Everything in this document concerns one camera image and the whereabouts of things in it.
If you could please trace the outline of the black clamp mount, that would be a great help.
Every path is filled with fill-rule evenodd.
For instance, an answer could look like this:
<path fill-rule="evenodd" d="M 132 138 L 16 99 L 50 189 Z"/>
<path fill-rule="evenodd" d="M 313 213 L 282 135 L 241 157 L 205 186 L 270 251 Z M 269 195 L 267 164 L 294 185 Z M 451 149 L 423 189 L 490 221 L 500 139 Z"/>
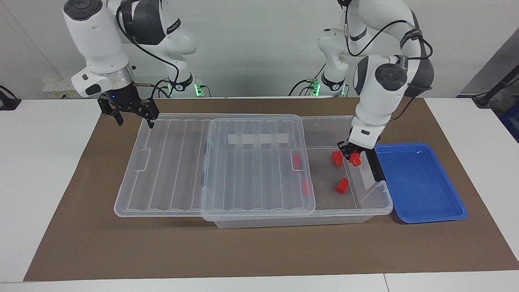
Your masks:
<path fill-rule="evenodd" d="M 0 111 L 13 111 L 20 105 L 21 101 L 8 88 L 0 85 Z"/>

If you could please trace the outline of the clear plastic storage box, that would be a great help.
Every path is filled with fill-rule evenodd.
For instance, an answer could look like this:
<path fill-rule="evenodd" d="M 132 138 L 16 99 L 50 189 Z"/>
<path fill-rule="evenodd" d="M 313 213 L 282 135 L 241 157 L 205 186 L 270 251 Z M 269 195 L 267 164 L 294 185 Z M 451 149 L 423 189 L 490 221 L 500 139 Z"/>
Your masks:
<path fill-rule="evenodd" d="M 243 115 L 213 119 L 206 144 L 201 214 L 219 228 L 362 223 L 393 203 L 367 159 L 337 167 L 331 154 L 348 138 L 351 116 Z M 293 170 L 300 155 L 302 170 Z M 335 191 L 349 180 L 344 195 Z M 313 184 L 310 197 L 303 180 Z"/>

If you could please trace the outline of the blue plastic tray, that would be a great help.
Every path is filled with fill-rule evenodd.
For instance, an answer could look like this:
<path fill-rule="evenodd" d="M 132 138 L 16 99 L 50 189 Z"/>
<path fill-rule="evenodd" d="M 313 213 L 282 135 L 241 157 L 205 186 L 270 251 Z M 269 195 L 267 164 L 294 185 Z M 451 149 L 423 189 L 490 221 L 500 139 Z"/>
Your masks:
<path fill-rule="evenodd" d="M 458 221 L 467 209 L 428 144 L 375 146 L 397 216 L 405 223 Z"/>

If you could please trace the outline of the black tripod leg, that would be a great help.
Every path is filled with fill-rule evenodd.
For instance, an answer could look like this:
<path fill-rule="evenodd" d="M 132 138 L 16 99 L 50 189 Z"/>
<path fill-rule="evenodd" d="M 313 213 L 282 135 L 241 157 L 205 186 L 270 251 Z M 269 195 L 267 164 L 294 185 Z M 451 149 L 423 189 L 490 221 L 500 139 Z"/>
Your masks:
<path fill-rule="evenodd" d="M 489 104 L 491 98 L 493 98 L 499 91 L 510 87 L 517 81 L 519 81 L 519 63 L 510 72 L 508 72 L 508 74 L 506 74 L 506 76 L 502 78 L 499 83 L 497 83 L 491 90 L 481 94 L 476 94 L 472 97 L 472 101 L 477 107 L 484 108 Z"/>

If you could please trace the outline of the clear plastic box lid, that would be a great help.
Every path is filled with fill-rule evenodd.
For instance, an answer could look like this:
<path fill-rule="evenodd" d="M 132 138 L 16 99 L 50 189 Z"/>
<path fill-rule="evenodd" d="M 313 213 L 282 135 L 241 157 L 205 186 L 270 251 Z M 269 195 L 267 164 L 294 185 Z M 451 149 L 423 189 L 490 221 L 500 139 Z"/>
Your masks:
<path fill-rule="evenodd" d="M 154 128 L 142 123 L 115 201 L 115 214 L 202 217 L 209 124 L 237 115 L 161 114 Z"/>

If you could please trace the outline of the brown table mat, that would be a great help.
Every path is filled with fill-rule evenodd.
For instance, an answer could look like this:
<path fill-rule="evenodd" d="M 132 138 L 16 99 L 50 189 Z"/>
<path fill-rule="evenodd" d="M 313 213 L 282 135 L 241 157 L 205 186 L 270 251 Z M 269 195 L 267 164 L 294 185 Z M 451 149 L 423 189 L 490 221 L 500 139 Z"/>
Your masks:
<path fill-rule="evenodd" d="M 414 101 L 382 142 L 429 144 L 468 210 L 461 221 L 220 229 L 201 218 L 120 218 L 113 211 L 140 119 L 96 127 L 24 277 L 26 281 L 267 277 L 519 269 L 476 183 L 519 196 L 517 147 L 492 111 L 469 99 Z"/>

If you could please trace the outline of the white wall socket strip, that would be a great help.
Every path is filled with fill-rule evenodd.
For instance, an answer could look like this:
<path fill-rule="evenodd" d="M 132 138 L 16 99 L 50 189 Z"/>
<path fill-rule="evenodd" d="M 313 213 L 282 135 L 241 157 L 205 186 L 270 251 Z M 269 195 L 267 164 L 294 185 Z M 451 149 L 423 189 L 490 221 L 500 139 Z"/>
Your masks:
<path fill-rule="evenodd" d="M 69 80 L 44 81 L 42 92 L 50 99 L 83 99 Z"/>

